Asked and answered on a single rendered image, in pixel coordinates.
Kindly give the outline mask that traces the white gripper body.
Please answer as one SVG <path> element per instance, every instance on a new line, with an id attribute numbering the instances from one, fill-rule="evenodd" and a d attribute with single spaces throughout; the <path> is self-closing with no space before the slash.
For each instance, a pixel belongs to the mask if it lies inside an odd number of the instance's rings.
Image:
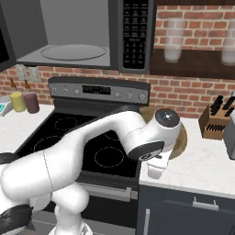
<path id="1" fill-rule="evenodd" d="M 153 179 L 159 179 L 163 171 L 167 168 L 170 152 L 161 153 L 147 161 L 148 176 Z"/>

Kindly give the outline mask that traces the round brown wooden bowl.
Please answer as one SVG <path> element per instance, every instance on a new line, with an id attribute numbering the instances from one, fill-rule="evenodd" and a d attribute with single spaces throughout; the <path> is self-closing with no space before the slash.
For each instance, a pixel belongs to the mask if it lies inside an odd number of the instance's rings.
<path id="1" fill-rule="evenodd" d="M 140 113 L 142 114 L 144 120 L 146 122 L 149 122 L 156 110 L 159 110 L 157 106 L 142 107 L 140 109 Z M 169 159 L 172 160 L 181 155 L 185 151 L 186 145 L 187 145 L 187 133 L 185 126 L 182 126 L 180 129 L 179 136 L 176 140 L 176 143 L 173 146 L 173 151 L 170 154 Z"/>

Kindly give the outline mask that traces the dark grey cupboard door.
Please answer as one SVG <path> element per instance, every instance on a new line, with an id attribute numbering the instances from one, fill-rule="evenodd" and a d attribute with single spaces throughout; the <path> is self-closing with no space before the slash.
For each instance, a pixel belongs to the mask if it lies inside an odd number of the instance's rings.
<path id="1" fill-rule="evenodd" d="M 148 235 L 235 235 L 235 215 L 166 202 L 164 189 L 140 186 L 137 235 L 143 235 L 146 208 Z"/>

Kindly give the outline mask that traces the grey microwave oven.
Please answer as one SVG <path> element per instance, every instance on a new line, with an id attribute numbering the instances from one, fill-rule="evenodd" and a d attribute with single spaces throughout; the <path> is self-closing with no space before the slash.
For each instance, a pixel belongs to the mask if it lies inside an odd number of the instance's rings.
<path id="1" fill-rule="evenodd" d="M 16 64 L 149 71 L 154 0 L 3 0 L 3 7 Z M 106 54 L 83 61 L 56 61 L 40 54 L 70 44 L 95 45 Z"/>

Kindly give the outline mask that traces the grey microwave turntable plate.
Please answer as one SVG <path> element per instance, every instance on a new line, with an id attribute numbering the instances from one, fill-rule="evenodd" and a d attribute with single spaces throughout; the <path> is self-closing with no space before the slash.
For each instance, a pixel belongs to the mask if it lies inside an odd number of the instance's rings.
<path id="1" fill-rule="evenodd" d="M 95 45 L 70 44 L 53 46 L 42 50 L 40 54 L 56 61 L 83 61 L 105 55 L 106 49 Z"/>

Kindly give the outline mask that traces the dark microwave door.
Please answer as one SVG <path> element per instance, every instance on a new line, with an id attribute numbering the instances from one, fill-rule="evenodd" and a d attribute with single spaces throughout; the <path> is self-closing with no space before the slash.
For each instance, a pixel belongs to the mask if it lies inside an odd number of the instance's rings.
<path id="1" fill-rule="evenodd" d="M 0 73 L 16 64 L 16 55 L 6 24 L 3 0 L 0 0 Z"/>

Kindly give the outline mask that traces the dark grey drawer front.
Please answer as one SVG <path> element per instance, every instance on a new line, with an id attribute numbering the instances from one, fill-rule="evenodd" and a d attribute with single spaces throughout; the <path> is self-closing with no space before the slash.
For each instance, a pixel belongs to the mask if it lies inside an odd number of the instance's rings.
<path id="1" fill-rule="evenodd" d="M 216 212 L 225 212 L 227 214 L 235 215 L 235 199 L 177 191 L 172 189 L 163 190 L 164 201 L 180 206 L 189 206 L 192 208 L 197 208 L 192 206 L 194 197 L 196 197 L 196 200 L 198 202 L 204 202 L 209 204 L 212 204 L 213 200 L 216 200 L 219 206 L 219 210 Z"/>

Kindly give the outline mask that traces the wooden knife block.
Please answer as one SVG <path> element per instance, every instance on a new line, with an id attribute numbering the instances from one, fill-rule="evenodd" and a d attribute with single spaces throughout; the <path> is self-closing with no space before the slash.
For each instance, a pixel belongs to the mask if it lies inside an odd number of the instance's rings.
<path id="1" fill-rule="evenodd" d="M 221 140 L 224 129 L 230 122 L 230 117 L 226 117 L 227 110 L 220 108 L 212 116 L 210 106 L 207 106 L 198 120 L 201 136 L 203 139 Z"/>

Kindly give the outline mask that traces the grey toaster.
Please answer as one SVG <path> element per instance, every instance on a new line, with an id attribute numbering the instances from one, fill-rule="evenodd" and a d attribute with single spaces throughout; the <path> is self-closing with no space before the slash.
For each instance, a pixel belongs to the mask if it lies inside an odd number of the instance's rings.
<path id="1" fill-rule="evenodd" d="M 230 122 L 224 129 L 223 140 L 226 145 L 229 158 L 235 161 L 235 110 L 231 112 Z"/>

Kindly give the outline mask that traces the black and steel stove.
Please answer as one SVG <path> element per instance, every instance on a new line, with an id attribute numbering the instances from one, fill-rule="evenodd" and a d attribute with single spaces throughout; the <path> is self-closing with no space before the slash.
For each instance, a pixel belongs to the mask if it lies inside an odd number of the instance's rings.
<path id="1" fill-rule="evenodd" d="M 57 93 L 51 92 L 53 87 L 57 88 Z M 49 148 L 67 131 L 122 106 L 148 105 L 151 90 L 147 83 L 87 77 L 51 77 L 49 88 L 54 111 L 17 149 L 20 157 Z M 68 89 L 68 94 L 62 93 L 64 88 Z M 75 89 L 80 90 L 79 95 L 74 93 Z M 120 98 L 115 98 L 116 92 L 120 93 Z M 133 94 L 131 100 L 127 99 L 129 93 Z M 144 100 L 139 100 L 141 94 L 145 95 Z M 130 187 L 138 193 L 139 175 L 140 163 L 128 158 L 116 132 L 110 130 L 84 146 L 79 184 Z M 137 211 L 138 199 L 125 202 L 90 196 L 82 217 L 94 235 L 135 235 Z"/>

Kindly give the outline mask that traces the dark wooden shelf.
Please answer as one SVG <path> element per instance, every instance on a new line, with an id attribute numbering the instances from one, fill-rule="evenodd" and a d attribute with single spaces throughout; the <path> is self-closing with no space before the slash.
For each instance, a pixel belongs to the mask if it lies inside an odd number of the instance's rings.
<path id="1" fill-rule="evenodd" d="M 235 80 L 235 66 L 221 63 L 218 50 L 182 50 L 176 63 L 166 62 L 163 49 L 152 54 L 150 75 Z"/>

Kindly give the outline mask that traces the maroon canister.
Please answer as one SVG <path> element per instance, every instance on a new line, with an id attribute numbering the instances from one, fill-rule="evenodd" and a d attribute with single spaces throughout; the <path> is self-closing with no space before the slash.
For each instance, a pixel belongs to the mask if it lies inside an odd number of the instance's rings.
<path id="1" fill-rule="evenodd" d="M 39 102 L 37 95 L 31 90 L 27 80 L 25 82 L 25 93 L 23 94 L 26 103 L 27 111 L 30 114 L 36 114 L 39 112 Z"/>

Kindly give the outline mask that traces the yellow canister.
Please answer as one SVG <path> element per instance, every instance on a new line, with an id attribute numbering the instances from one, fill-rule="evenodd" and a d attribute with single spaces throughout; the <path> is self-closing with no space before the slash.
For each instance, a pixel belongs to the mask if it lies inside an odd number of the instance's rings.
<path id="1" fill-rule="evenodd" d="M 10 88 L 11 88 L 11 94 L 9 97 L 10 97 L 14 110 L 16 112 L 25 111 L 26 104 L 24 101 L 23 94 L 17 90 L 17 86 L 15 85 L 13 80 L 10 80 Z"/>

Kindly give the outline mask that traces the white kitchen scale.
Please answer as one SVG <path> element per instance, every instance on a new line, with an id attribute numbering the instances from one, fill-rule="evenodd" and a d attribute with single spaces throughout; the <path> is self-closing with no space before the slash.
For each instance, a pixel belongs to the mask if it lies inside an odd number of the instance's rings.
<path id="1" fill-rule="evenodd" d="M 10 112 L 13 109 L 11 99 L 8 95 L 0 96 L 0 117 Z"/>

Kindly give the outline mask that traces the grey wall outlet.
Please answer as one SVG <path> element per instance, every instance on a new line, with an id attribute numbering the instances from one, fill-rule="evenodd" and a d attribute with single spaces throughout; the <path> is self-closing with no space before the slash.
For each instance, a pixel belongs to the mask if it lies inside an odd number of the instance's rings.
<path id="1" fill-rule="evenodd" d="M 26 67 L 23 64 L 17 64 L 17 76 L 20 81 L 24 81 L 28 79 L 28 74 Z"/>
<path id="2" fill-rule="evenodd" d="M 29 74 L 30 74 L 30 81 L 35 83 L 40 83 L 41 78 L 39 75 L 39 68 L 37 66 L 35 67 L 29 67 Z"/>

